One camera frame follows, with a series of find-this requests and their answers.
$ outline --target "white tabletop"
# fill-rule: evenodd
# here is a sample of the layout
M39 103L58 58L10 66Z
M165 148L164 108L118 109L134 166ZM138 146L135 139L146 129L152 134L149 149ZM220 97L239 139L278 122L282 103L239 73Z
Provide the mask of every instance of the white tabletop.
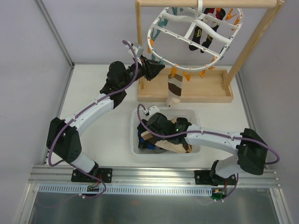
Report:
M85 107L106 82L108 65L76 65L60 118ZM177 107L191 107L198 112L202 127L222 131L239 131L248 127L240 93L235 79L231 83L234 94L232 103L180 103ZM142 158L130 150L129 127L132 111L137 107L138 82L126 90L127 96L113 111L93 123L81 135L82 150L100 166L211 168L215 160L225 159L229 153L202 146L198 155L169 159ZM144 103L165 106L165 103ZM55 154L52 162L59 160Z

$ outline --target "wooden beam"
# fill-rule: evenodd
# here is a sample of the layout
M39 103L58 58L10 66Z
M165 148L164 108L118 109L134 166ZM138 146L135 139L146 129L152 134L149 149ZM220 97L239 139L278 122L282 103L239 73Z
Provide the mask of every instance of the wooden beam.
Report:
M139 0L140 7L197 7L198 0ZM274 8L277 0L203 0L209 8Z
M233 78L236 76L237 72L240 70L248 56L251 54L253 48L256 46L257 42L261 39L262 35L266 31L266 29L269 27L269 25L272 23L274 17L279 12L280 8L284 4L284 0L277 0L277 5L273 9L268 9L259 22L258 26L256 27L255 31L251 35L250 39L248 40L247 44L243 48L242 52L238 56L236 62L234 63L232 69L228 73L228 75L223 80L223 89L227 89L230 82L233 80Z
M141 27L141 7L140 0L135 0L135 10L136 10L136 25L137 25L137 38L138 43L142 45L142 27Z

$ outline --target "metal grate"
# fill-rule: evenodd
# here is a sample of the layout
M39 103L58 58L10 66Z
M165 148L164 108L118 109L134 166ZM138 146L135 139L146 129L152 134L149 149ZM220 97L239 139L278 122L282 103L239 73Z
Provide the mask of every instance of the metal grate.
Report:
M41 184L40 192L94 194L87 192L87 185L73 184ZM182 195L182 196L211 196L211 188L200 187L152 187L152 186L114 186L107 185L105 194L115 195Z

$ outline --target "orange clothespin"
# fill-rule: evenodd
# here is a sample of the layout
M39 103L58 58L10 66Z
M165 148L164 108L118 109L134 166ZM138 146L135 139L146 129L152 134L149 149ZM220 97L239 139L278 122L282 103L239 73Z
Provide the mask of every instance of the orange clothespin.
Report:
M203 71L199 72L198 74L199 74L200 77L203 78L206 75L206 70L203 70Z
M237 17L237 19L235 20L235 23L234 23L235 26L238 25L238 23L240 22L240 18L241 18L241 17L242 17L242 15L239 15L239 16Z
M233 18L233 17L235 17L237 15L237 14L232 15L233 10L234 10L233 8L230 9L228 15L225 18L226 21L230 20L231 18Z
M150 45L153 47L154 46L154 41L153 39L150 38Z
M176 75L177 70L178 70L177 68L171 67L171 78L173 78Z
M217 56L214 56L213 59L212 59L212 61L211 61L211 63L212 63L213 61L215 61L216 58L217 58Z
M183 74L184 74L185 78L187 79L187 81L191 80L191 72L189 72L189 74L187 74L187 72L183 71Z

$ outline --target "plastic bin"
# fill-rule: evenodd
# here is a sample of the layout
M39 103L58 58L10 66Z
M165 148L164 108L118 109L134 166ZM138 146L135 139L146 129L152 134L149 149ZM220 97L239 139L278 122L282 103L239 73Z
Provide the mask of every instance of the plastic bin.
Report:
M171 120L173 118L181 117L187 118L188 121L192 124L200 126L199 118L197 113L192 108L169 108L169 107L159 107L160 112L164 114L167 119ZM148 118L143 114L143 111L140 111L140 116L142 119L148 120ZM137 109L132 111L131 116L131 123L130 123L130 146L131 152L133 155L136 156L150 156L150 157L186 157L186 156L194 156L200 152L200 146L192 146L191 153L175 153L172 151L166 150L163 153L157 153L153 149L142 149L138 148L138 136L137 136L137 127L140 124L138 116L137 116Z

